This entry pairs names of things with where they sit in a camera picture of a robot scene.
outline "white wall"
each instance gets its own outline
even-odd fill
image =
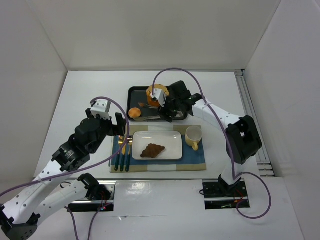
[[[243,69],[280,0],[27,0],[69,70]]]
[[[245,70],[270,159],[306,240],[320,236],[319,3],[282,0]]]
[[[67,70],[25,0],[0,1],[0,182],[33,177]]]

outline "black cable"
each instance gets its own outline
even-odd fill
[[[62,184],[71,184],[71,182],[63,181],[63,182],[60,184],[60,188],[64,189],[65,187],[64,187],[64,186],[62,186]]]

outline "utensil handle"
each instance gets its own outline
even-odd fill
[[[118,171],[119,162],[120,162],[120,152],[118,153],[118,155],[116,156],[116,159],[115,159],[115,164],[114,164],[114,170],[115,171]]]
[[[126,159],[126,155],[123,154],[121,158],[121,163],[120,163],[120,172],[123,172],[125,169],[125,159]]]
[[[128,159],[126,160],[126,164],[125,164],[125,171],[126,172],[129,172],[129,170],[130,170],[130,158],[131,158],[131,155],[129,153],[128,154]]]

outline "gold fork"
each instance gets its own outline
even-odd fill
[[[124,138],[125,138],[124,136],[119,136],[119,140],[118,140],[119,147],[121,147],[122,144],[124,144]],[[120,163],[120,152],[118,153],[115,159],[115,164],[114,164],[115,171],[118,171],[119,163]]]
[[[132,146],[133,140],[134,140],[133,137],[129,136],[129,138],[128,138],[129,153],[128,153],[128,158],[127,158],[126,164],[125,164],[125,171],[126,172],[129,172],[129,170],[130,170],[130,157],[131,157],[130,150],[131,150],[131,146]]]

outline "cup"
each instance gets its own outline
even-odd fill
[[[198,151],[198,143],[202,139],[202,130],[198,126],[190,126],[185,131],[185,142],[188,146],[192,147],[194,151]]]

